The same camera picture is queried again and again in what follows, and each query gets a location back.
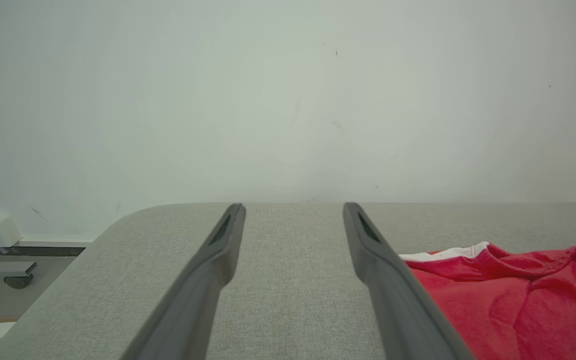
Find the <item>wall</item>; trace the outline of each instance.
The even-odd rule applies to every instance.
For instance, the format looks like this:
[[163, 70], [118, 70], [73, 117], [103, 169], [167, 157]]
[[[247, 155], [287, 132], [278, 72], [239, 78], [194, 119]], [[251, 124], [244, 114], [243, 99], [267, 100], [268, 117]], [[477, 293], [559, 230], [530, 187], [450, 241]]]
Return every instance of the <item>wall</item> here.
[[576, 201], [576, 1], [0, 0], [0, 211]]

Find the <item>red garment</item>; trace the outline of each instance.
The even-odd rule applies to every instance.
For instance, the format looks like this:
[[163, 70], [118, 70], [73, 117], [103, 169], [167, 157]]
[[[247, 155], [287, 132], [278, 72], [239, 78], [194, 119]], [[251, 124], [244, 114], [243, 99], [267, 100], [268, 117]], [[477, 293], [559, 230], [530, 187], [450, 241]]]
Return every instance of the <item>red garment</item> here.
[[576, 360], [576, 246], [401, 257], [478, 360]]

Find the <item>floor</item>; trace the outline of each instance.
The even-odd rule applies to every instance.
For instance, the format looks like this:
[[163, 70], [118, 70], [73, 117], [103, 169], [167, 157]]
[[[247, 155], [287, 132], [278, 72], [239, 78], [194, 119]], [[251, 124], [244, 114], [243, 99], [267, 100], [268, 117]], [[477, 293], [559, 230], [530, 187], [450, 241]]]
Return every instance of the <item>floor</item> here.
[[6, 285], [0, 276], [0, 317], [23, 315], [30, 308], [44, 290], [61, 275], [61, 273], [75, 260], [76, 257], [49, 257], [49, 256], [2, 256], [3, 262], [37, 262], [32, 271], [34, 278], [30, 285], [24, 289], [13, 289]]

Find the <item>caster wheel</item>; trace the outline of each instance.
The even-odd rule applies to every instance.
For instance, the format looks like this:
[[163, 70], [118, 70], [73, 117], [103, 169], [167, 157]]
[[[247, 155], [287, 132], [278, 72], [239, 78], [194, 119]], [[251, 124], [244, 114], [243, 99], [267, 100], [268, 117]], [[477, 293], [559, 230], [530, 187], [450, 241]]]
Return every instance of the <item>caster wheel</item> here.
[[33, 274], [28, 276], [6, 276], [4, 278], [4, 283], [6, 283], [12, 289], [23, 289], [30, 284], [33, 280]]

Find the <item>white wall socket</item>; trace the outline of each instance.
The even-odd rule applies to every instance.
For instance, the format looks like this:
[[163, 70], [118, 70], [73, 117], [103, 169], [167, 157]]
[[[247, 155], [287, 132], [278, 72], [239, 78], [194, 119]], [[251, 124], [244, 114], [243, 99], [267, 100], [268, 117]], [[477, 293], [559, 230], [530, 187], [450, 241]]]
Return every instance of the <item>white wall socket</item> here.
[[21, 240], [21, 233], [11, 217], [0, 222], [0, 248], [10, 248]]

